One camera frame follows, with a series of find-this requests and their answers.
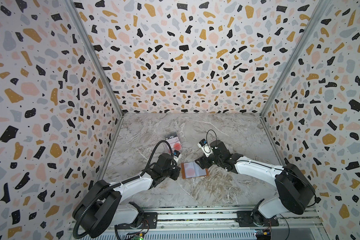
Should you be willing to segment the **brown leather card holder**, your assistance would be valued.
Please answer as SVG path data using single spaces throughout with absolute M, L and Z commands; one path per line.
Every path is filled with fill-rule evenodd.
M 209 175 L 208 170 L 202 169 L 195 162 L 181 164 L 181 174 L 183 179 L 206 177 Z

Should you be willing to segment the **white red credit card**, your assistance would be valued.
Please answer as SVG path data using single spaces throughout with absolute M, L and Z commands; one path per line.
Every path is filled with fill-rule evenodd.
M 169 139 L 167 139 L 167 142 L 170 144 L 172 151 L 174 151 L 174 150 L 181 151 L 182 150 L 182 145 L 181 145 L 179 137 L 176 136 L 173 138 L 169 138 Z

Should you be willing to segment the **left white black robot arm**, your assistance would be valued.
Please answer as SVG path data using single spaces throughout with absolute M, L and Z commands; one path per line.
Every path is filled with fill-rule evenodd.
M 132 225 L 137 228 L 143 221 L 144 210 L 134 202 L 127 202 L 133 195 L 155 188 L 166 178 L 177 180 L 181 167 L 179 151 L 172 155 L 162 153 L 157 162 L 148 166 L 139 175 L 121 182 L 96 182 L 73 212 L 76 221 L 73 237 L 96 238 L 109 226 Z

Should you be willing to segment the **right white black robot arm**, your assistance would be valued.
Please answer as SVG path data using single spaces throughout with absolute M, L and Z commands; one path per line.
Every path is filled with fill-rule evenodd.
M 294 164 L 277 166 L 261 163 L 237 153 L 230 153 L 225 144 L 215 140 L 211 144 L 202 139 L 198 147 L 204 156 L 195 160 L 202 168 L 216 165 L 234 174 L 247 175 L 276 188 L 274 197 L 260 200 L 249 215 L 249 220 L 262 227 L 272 218 L 285 212 L 302 215 L 316 200 L 316 191 L 300 169 Z

